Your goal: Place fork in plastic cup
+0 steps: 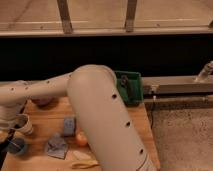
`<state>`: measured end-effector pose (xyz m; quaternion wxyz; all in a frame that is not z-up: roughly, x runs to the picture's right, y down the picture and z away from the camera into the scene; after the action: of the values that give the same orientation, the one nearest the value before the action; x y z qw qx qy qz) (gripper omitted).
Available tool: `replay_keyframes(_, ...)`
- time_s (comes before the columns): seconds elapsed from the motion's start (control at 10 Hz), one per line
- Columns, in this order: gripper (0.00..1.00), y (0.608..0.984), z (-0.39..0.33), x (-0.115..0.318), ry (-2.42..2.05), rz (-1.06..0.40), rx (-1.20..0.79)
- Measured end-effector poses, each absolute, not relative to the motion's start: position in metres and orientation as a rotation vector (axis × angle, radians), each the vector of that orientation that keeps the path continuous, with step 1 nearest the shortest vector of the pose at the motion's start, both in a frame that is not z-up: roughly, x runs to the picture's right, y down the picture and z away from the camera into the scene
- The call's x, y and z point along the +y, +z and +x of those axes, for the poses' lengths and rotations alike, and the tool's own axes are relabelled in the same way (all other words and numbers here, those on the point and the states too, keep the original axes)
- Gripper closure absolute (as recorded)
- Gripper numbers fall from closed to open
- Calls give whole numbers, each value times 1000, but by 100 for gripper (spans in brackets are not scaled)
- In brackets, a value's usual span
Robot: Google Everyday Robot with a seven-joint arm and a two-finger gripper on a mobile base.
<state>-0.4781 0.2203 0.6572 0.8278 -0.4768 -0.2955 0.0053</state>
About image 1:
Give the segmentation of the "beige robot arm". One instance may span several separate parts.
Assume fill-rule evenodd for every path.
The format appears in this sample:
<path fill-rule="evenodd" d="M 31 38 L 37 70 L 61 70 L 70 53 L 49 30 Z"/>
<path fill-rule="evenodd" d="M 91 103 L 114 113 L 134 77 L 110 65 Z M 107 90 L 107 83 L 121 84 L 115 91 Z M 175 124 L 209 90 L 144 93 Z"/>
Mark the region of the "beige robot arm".
<path fill-rule="evenodd" d="M 0 129 L 13 127 L 26 100 L 59 96 L 69 99 L 102 171 L 157 171 L 118 92 L 115 72 L 104 65 L 0 86 Z"/>

